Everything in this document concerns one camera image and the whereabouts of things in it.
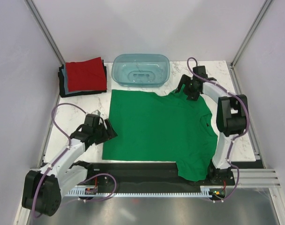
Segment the green t shirt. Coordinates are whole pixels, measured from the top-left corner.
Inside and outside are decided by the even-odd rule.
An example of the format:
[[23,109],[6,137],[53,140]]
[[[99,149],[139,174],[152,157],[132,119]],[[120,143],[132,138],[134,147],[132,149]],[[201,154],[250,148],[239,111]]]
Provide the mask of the green t shirt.
[[175,162],[186,180],[206,178],[217,135],[205,100],[182,92],[112,91],[109,121],[117,137],[103,145],[104,160]]

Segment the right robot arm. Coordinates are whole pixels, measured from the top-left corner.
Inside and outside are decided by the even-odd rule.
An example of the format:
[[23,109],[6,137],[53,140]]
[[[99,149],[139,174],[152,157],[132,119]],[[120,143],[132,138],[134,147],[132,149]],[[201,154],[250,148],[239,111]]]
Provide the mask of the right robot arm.
[[231,150],[235,140],[246,134],[250,125],[247,97],[227,91],[215,78],[208,77],[205,66],[195,66],[192,77],[182,75],[176,93],[180,91],[187,95],[187,100],[196,101],[204,94],[217,104],[219,139],[208,166],[207,179],[211,184],[219,184],[232,176]]

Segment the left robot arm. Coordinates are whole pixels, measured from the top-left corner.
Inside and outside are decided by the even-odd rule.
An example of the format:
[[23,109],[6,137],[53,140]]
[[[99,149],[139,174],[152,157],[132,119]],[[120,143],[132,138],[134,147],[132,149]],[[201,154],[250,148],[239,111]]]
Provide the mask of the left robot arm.
[[62,198],[77,184],[91,184],[94,171],[89,163],[76,161],[92,145],[104,143],[117,137],[109,119],[99,113],[85,116],[70,136],[68,143],[46,165],[30,170],[23,187],[22,206],[38,213],[52,216],[59,208]]

